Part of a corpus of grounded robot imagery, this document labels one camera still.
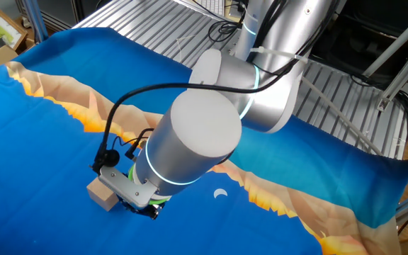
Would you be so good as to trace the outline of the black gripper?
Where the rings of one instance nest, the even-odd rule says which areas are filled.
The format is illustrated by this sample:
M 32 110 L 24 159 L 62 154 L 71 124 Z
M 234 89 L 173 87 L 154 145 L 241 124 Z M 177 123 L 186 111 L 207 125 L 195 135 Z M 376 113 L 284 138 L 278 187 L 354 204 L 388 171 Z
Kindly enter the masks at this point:
M 155 220 L 163 207 L 166 204 L 165 200 L 151 200 L 149 202 L 149 205 L 146 206 L 145 208 L 135 208 L 131 204 L 129 204 L 127 201 L 123 200 L 121 197 L 118 198 L 119 202 L 127 209 L 130 210 L 133 213 L 145 213 L 146 216 L 150 217 L 151 219 Z

